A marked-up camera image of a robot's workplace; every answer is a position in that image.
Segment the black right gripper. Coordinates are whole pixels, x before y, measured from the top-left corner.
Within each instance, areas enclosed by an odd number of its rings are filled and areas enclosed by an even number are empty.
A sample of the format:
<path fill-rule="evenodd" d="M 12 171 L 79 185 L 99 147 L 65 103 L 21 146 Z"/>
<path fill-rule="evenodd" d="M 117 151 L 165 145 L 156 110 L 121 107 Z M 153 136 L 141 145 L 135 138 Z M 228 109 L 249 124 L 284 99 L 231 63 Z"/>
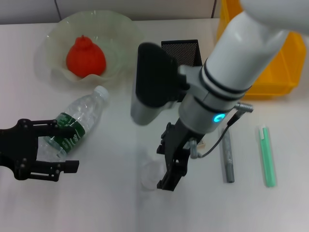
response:
<path fill-rule="evenodd" d="M 165 131 L 161 135 L 161 142 L 156 153 L 165 155 L 167 171 L 164 177 L 157 183 L 157 188 L 167 191 L 174 191 L 180 179 L 187 174 L 187 164 L 190 150 L 184 148 L 190 139 L 195 139 L 198 143 L 203 138 L 203 134 L 187 128 L 181 119 L 173 125 L 167 124 Z"/>

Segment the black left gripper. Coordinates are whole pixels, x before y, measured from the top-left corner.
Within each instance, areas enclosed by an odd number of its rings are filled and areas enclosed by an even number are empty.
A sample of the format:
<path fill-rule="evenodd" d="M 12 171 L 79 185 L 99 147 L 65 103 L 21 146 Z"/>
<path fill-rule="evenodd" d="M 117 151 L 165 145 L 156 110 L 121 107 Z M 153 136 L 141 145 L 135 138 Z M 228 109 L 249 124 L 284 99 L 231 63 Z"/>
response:
<path fill-rule="evenodd" d="M 72 127 L 60 128 L 57 120 L 20 119 L 10 129 L 0 130 L 0 165 L 10 169 L 15 179 L 36 179 L 57 182 L 60 173 L 77 173 L 78 160 L 46 162 L 36 160 L 38 138 L 75 134 Z"/>

